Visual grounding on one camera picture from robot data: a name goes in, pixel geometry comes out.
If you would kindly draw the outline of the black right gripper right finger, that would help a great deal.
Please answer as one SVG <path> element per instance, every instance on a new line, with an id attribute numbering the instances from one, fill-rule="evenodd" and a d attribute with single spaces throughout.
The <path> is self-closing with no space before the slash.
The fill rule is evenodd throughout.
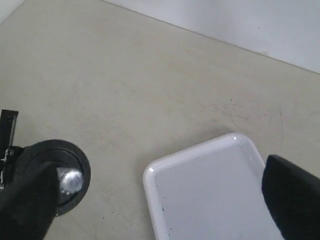
<path id="1" fill-rule="evenodd" d="M 261 190 L 270 215 L 285 240 L 320 238 L 320 179 L 287 159 L 271 154 Z"/>

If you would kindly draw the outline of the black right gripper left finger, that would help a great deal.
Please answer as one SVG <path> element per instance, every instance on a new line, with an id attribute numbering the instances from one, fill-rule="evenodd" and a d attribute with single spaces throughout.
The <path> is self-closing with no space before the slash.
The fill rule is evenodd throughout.
<path id="1" fill-rule="evenodd" d="M 43 240 L 56 216 L 60 182 L 45 163 L 0 192 L 0 238 Z"/>

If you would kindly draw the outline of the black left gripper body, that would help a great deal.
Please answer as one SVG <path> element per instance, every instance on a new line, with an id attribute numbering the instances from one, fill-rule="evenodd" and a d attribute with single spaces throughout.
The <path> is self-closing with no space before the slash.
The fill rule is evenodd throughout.
<path id="1" fill-rule="evenodd" d="M 14 136 L 19 112 L 2 109 L 0 115 L 0 191 L 13 181 L 15 165 L 24 151 L 23 147 L 14 146 Z"/>

